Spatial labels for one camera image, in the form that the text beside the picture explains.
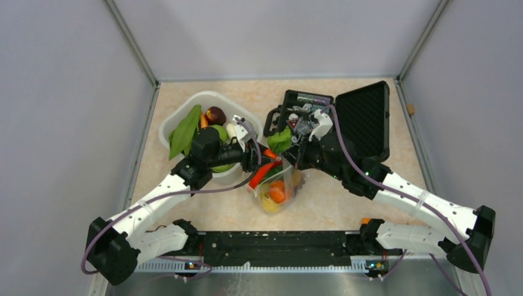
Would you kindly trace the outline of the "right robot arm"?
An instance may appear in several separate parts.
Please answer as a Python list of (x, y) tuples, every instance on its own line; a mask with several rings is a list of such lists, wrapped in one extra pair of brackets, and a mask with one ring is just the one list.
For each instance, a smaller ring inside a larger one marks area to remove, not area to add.
[(415, 186), (375, 159), (354, 157), (350, 141), (335, 131), (320, 138), (285, 131), (283, 148), (283, 156), (297, 169), (322, 171), (350, 193), (393, 206), (425, 223), (408, 226), (372, 219), (360, 229), (366, 252), (409, 249), (444, 255), (470, 273), (484, 270), (494, 235), (494, 209), (458, 205)]

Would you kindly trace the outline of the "clear zip top bag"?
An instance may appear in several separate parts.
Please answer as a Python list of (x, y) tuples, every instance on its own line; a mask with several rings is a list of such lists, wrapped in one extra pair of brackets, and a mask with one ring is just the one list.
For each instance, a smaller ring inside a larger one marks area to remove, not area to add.
[(247, 183), (246, 191), (265, 213), (272, 215), (281, 212), (293, 201), (305, 184), (305, 176), (269, 148), (262, 147), (261, 152), (262, 160), (269, 162), (262, 165)]

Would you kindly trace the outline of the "dark green cucumber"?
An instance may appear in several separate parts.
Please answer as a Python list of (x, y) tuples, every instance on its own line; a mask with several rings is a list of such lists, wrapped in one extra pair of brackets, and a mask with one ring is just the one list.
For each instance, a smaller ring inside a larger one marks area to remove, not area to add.
[(279, 166), (274, 166), (272, 167), (266, 175), (264, 175), (264, 177), (262, 177), (261, 179), (261, 182), (265, 182), (267, 179), (270, 179), (272, 178), (274, 175), (276, 174), (279, 174), (283, 171), (283, 166), (282, 165), (279, 165)]

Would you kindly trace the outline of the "white plastic basket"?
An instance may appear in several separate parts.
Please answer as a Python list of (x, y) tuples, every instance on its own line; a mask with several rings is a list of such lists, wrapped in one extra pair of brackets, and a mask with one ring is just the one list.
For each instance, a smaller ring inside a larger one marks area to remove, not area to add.
[[(160, 126), (160, 137), (163, 142), (169, 145), (169, 135), (177, 127), (180, 121), (187, 115), (193, 106), (200, 104), (202, 111), (207, 111), (211, 106), (217, 106), (223, 110), (227, 117), (226, 124), (232, 125), (233, 116), (239, 115), (246, 118), (251, 124), (255, 135), (249, 142), (261, 144), (263, 128), (259, 119), (246, 111), (240, 105), (225, 98), (217, 92), (207, 91), (192, 96), (176, 112), (170, 115)], [(241, 174), (241, 161), (244, 153), (239, 143), (233, 142), (230, 138), (227, 143), (222, 143), (218, 131), (211, 127), (196, 131), (188, 155), (178, 154), (175, 167), (170, 170), (170, 174), (181, 173), (188, 176), (190, 173), (201, 174), (204, 179), (209, 179), (220, 185), (231, 186)], [(235, 164), (235, 166), (224, 173), (213, 173), (212, 168), (220, 165)]]

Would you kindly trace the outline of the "yellow lemon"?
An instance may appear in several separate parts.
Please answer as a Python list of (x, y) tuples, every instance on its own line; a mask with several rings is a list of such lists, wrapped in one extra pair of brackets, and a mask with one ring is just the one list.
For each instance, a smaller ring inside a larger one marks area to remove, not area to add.
[(260, 205), (267, 213), (277, 213), (281, 210), (280, 204), (275, 203), (272, 199), (265, 196), (260, 198)]

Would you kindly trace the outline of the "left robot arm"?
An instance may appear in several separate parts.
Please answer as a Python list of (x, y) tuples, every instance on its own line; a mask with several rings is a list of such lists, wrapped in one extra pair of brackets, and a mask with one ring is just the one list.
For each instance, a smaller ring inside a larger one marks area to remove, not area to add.
[[(198, 239), (188, 226), (172, 223), (159, 230), (150, 227), (176, 205), (195, 194), (216, 194), (235, 190), (252, 179), (272, 159), (264, 152), (248, 128), (239, 125), (239, 136), (224, 144), (215, 128), (197, 132), (189, 155), (180, 160), (163, 181), (130, 208), (105, 220), (96, 218), (88, 229), (86, 248), (81, 259), (85, 274), (100, 273), (117, 286), (126, 281), (144, 262), (163, 254), (195, 252)], [(251, 175), (241, 183), (221, 189), (204, 189), (213, 177), (213, 168), (240, 164)]]

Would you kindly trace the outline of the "small orange fruit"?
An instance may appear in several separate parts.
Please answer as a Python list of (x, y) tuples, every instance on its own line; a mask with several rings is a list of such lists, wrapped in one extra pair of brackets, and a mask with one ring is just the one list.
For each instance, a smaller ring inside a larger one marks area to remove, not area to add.
[(275, 203), (281, 204), (290, 197), (290, 191), (286, 188), (284, 181), (273, 181), (269, 185), (268, 196)]

